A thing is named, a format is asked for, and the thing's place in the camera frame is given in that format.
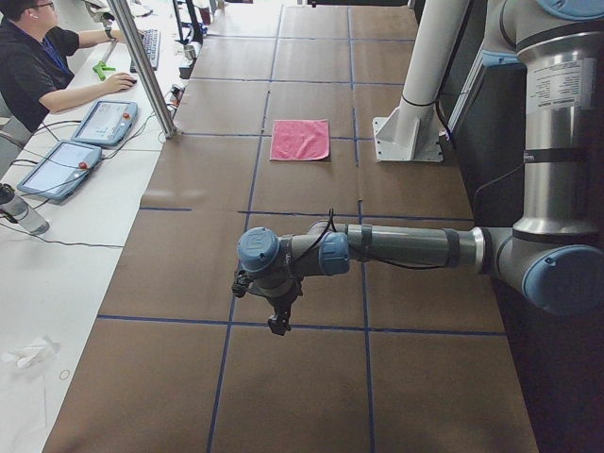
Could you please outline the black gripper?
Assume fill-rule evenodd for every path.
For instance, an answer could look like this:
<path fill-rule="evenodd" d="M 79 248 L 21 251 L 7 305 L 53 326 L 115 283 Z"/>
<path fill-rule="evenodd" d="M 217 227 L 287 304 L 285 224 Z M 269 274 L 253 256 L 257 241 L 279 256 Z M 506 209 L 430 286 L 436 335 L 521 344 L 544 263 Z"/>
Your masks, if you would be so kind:
<path fill-rule="evenodd" d="M 251 294 L 264 297 L 273 307 L 276 319 L 269 318 L 267 323 L 274 334 L 282 335 L 283 328 L 285 332 L 292 330 L 289 318 L 293 303 L 303 294 L 302 281 L 302 278 L 285 279 L 275 288 L 262 288 L 259 286 L 260 281 L 256 280 L 249 288 Z"/>

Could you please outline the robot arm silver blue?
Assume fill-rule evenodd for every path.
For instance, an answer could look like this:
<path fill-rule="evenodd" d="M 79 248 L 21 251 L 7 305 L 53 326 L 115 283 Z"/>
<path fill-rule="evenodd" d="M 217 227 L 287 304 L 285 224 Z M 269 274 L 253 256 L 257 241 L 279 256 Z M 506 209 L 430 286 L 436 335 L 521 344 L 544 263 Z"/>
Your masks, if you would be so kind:
<path fill-rule="evenodd" d="M 603 300 L 603 253 L 588 214 L 590 142 L 603 49 L 599 1 L 492 1 L 482 45 L 486 65 L 527 69 L 524 208 L 511 227 L 468 231 L 337 224 L 304 235 L 247 230 L 237 243 L 237 297 L 273 308 L 269 328 L 286 333 L 293 302 L 310 276 L 346 273 L 352 260 L 412 270 L 474 266 L 512 286 L 532 305 L 574 315 Z"/>

